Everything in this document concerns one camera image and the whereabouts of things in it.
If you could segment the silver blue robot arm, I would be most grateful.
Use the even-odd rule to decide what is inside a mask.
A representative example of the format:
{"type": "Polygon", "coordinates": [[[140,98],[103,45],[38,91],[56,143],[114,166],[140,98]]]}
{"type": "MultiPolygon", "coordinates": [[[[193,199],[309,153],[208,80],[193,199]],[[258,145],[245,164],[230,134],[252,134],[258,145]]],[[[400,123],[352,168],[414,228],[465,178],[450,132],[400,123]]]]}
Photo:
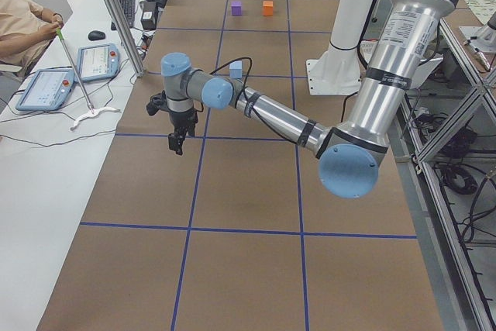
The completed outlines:
{"type": "Polygon", "coordinates": [[[191,65],[185,53],[162,58],[164,89],[160,109],[174,131],[169,147],[181,153],[185,136],[198,121],[194,104],[212,109],[233,107],[278,136],[313,152],[323,186],[342,198],[359,198],[377,183],[388,151],[387,131],[406,91],[418,88],[418,68],[442,18],[459,0],[391,0],[379,40],[369,61],[360,64],[360,40],[374,0],[340,0],[329,49],[308,62],[308,80],[322,83],[331,95],[355,98],[339,125],[324,127],[246,86],[244,80],[220,78],[191,65]]]}

